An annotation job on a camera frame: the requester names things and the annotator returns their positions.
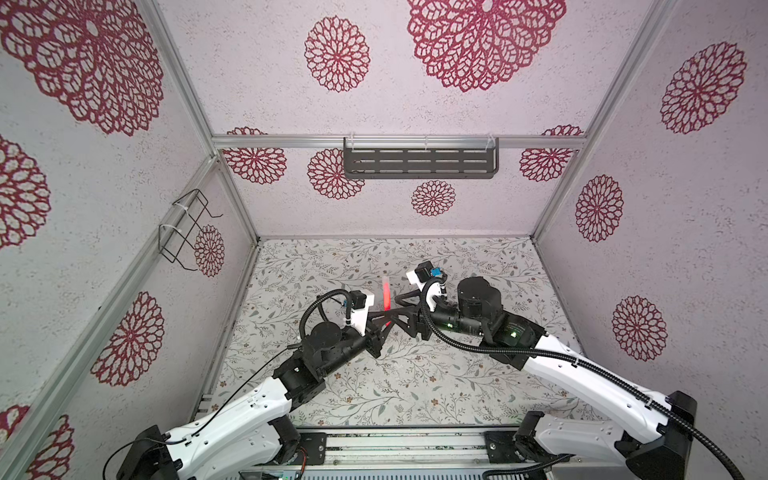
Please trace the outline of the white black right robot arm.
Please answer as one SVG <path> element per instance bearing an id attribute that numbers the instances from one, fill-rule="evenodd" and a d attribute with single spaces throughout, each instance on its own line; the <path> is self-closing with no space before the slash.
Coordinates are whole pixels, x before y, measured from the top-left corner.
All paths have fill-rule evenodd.
<path id="1" fill-rule="evenodd" d="M 693 441 L 696 401 L 675 391 L 664 395 L 637 386 L 575 353 L 535 322 L 506 311 L 501 293 L 482 277 L 445 294 L 438 268 L 408 272 L 415 303 L 407 305 L 412 328 L 437 335 L 454 348 L 487 355 L 514 369 L 557 384 L 606 415 L 604 421 L 558 420 L 528 412 L 512 437 L 513 453 L 532 461 L 530 472 L 582 456 L 625 466 L 638 479 L 682 479 Z"/>

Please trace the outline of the dark grey wall shelf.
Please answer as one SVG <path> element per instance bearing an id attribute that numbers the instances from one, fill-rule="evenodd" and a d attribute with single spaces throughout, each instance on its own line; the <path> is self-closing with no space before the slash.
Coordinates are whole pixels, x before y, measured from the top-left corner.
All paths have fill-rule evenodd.
<path id="1" fill-rule="evenodd" d="M 358 147 L 343 140 L 342 166 L 354 180 L 486 180 L 499 171 L 495 140 L 481 148 Z"/>

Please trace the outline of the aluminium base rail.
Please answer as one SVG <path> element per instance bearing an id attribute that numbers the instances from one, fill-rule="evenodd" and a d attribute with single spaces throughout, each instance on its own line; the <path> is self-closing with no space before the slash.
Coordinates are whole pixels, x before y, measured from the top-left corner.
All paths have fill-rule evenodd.
<path id="1" fill-rule="evenodd" d="M 300 450 L 285 465 L 249 467 L 242 479 L 480 479 L 519 470 L 513 426 L 301 428 Z"/>

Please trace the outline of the pink highlighter pen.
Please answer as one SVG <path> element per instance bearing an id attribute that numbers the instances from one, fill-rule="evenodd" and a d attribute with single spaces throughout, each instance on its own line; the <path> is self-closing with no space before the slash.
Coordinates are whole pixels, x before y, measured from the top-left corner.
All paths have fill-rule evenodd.
<path id="1" fill-rule="evenodd" d="M 391 310 L 391 288 L 389 284 L 382 286 L 383 292 L 383 310 L 389 312 Z"/>

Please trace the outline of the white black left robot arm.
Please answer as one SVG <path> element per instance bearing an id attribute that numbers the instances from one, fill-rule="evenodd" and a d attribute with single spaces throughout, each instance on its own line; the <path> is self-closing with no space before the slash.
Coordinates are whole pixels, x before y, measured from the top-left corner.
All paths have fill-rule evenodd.
<path id="1" fill-rule="evenodd" d="M 152 426 L 127 446 L 119 479 L 223 479 L 252 465 L 306 463 L 289 415 L 325 387 L 325 379 L 359 354 L 377 358 L 394 327 L 418 334 L 413 308 L 354 311 L 345 326 L 322 321 L 258 386 L 198 421 L 161 432 Z"/>

